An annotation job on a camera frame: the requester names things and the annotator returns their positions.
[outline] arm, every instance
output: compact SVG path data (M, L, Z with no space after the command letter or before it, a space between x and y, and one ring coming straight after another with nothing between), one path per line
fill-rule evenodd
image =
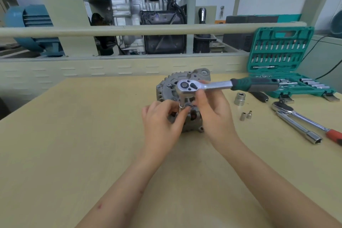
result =
M229 162L279 227L342 227L270 166L238 137L222 91L196 93L203 127L214 148Z
M167 116L177 112L179 103L155 101L142 110L145 144L136 161L108 189L76 228L126 227L148 182L163 163L182 132L190 108L182 110L171 124Z

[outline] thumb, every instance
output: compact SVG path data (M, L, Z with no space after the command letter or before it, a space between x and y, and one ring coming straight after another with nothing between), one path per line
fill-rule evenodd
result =
M196 91L196 103L199 108L201 115L211 113L213 110L209 105L208 98L203 89Z
M190 112L191 107L184 108L181 112L178 113L176 120L172 125L172 129L174 129L178 134L181 134L185 119Z

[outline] forearm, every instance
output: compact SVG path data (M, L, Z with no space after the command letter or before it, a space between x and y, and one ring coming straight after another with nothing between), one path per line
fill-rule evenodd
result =
M238 137L219 148L272 220L280 227L342 227L275 170Z
M93 206L76 228L126 227L161 160L142 152Z

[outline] wooden table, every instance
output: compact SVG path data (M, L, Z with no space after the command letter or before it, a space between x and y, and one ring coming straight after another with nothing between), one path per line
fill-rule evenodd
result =
M212 80L244 76L219 74ZM156 99L162 79L67 79L0 121L0 227L74 227L137 155L144 139L141 108ZM261 103L247 94L238 107L236 92L224 92L244 143L342 221L342 148L326 138L321 145L309 143L270 109L275 99ZM299 113L341 131L342 102L292 98ZM249 110L252 119L239 121ZM152 178L132 227L271 223L204 135L191 132L182 134Z

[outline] tool case lid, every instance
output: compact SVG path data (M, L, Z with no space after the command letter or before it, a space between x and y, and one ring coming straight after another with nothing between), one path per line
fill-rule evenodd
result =
M314 27L262 27L254 33L249 73L293 72L302 61ZM254 68L272 66L271 68Z

